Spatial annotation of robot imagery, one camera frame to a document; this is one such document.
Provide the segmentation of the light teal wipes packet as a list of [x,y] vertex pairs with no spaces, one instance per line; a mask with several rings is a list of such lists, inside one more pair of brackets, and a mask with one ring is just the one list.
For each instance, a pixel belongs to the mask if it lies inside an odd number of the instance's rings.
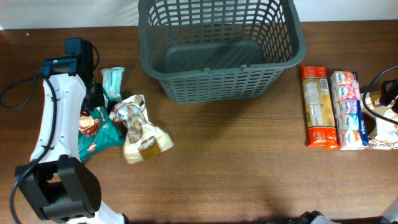
[[105,107],[108,107],[110,101],[122,101],[121,84],[124,70],[124,67],[104,68],[101,70]]

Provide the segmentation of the green Nescafe coffee bag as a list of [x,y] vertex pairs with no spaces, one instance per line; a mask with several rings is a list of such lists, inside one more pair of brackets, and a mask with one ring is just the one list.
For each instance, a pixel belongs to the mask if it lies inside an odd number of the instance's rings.
[[104,106],[80,115],[78,133],[78,152],[81,162],[113,146],[122,146],[123,133],[110,120]]

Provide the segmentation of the beige brown snack bag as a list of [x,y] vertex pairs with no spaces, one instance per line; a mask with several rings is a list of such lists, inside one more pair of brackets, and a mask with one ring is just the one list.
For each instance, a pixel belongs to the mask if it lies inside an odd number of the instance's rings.
[[[397,113],[391,110],[393,103],[389,106],[383,106],[380,104],[381,92],[372,91],[366,95],[365,104],[370,110],[375,113],[397,121]],[[368,115],[370,118],[375,120],[376,127],[368,134],[369,148],[378,150],[390,150],[397,149],[397,125],[380,119],[371,114],[361,102],[362,112]]]
[[149,121],[144,95],[117,103],[109,118],[127,129],[123,154],[129,164],[155,158],[174,146],[170,135]]

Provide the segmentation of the orange biscuit package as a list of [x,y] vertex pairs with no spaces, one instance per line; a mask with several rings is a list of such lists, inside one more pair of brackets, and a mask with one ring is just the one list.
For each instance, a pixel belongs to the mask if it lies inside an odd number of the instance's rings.
[[302,66],[301,75],[309,138],[308,147],[339,149],[326,68]]

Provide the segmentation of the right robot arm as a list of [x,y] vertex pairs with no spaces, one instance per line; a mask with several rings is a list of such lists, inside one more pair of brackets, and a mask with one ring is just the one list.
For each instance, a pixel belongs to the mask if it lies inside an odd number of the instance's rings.
[[[392,108],[397,113],[397,79],[383,81],[381,85],[380,104],[387,106],[394,101]],[[334,223],[397,223],[397,198],[393,203],[378,217],[355,218],[347,220],[330,220],[319,211],[305,212],[295,223],[303,224],[334,224]]]

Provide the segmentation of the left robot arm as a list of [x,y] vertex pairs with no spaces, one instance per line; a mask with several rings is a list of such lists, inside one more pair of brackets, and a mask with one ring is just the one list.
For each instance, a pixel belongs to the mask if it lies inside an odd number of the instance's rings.
[[65,54],[45,60],[44,110],[30,162],[15,170],[10,198],[20,190],[39,219],[55,223],[128,223],[101,198],[97,177],[78,152],[81,114],[103,103],[93,89],[99,54],[88,40],[65,41]]

